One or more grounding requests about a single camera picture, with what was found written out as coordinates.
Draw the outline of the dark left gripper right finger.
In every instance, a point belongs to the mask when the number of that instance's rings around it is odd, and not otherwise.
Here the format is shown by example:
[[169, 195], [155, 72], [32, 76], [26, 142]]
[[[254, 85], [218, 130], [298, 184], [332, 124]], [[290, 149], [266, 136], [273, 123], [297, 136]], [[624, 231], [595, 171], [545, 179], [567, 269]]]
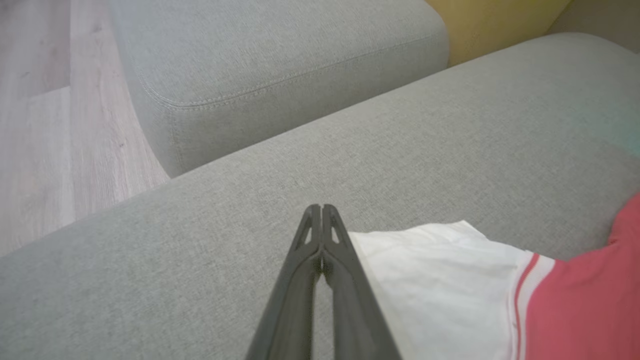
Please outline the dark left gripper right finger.
[[333, 292], [334, 360], [402, 360], [345, 224], [322, 208], [322, 271]]

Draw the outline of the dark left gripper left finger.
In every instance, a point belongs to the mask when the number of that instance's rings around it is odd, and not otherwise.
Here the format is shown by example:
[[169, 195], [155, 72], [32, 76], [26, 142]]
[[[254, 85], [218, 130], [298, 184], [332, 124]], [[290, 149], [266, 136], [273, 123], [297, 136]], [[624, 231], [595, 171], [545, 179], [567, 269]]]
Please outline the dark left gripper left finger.
[[314, 290], [322, 273], [322, 208], [302, 214], [245, 360], [311, 360]]

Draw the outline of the red shirt with white sleeves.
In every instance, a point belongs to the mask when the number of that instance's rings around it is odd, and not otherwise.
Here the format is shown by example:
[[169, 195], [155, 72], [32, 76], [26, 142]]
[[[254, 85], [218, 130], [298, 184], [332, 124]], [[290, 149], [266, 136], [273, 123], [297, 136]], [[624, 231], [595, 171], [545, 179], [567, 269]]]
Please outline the red shirt with white sleeves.
[[640, 360], [640, 193], [570, 260], [466, 221], [349, 237], [405, 359]]

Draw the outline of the large grey sofa seat cushion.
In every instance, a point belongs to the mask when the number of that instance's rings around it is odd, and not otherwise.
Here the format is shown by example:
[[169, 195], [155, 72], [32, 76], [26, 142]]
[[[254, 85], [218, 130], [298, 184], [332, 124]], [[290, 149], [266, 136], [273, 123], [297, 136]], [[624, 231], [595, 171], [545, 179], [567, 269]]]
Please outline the large grey sofa seat cushion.
[[0, 360], [235, 360], [306, 207], [569, 259], [640, 192], [640, 54], [560, 33], [311, 121], [0, 258]]

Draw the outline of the small grey sofa cushion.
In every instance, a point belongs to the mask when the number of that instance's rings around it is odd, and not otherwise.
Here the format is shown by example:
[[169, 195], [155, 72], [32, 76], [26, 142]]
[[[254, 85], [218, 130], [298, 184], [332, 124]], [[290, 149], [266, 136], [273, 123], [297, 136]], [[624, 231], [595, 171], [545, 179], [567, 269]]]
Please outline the small grey sofa cushion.
[[443, 71], [426, 0], [108, 0], [135, 114], [171, 178]]

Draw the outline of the yellow sofa backrest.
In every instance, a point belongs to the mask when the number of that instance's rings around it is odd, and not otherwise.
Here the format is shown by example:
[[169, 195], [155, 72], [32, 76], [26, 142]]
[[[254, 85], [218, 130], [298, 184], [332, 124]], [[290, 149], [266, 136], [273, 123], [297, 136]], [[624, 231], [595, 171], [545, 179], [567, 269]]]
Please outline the yellow sofa backrest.
[[544, 35], [572, 0], [425, 0], [449, 38], [448, 66]]

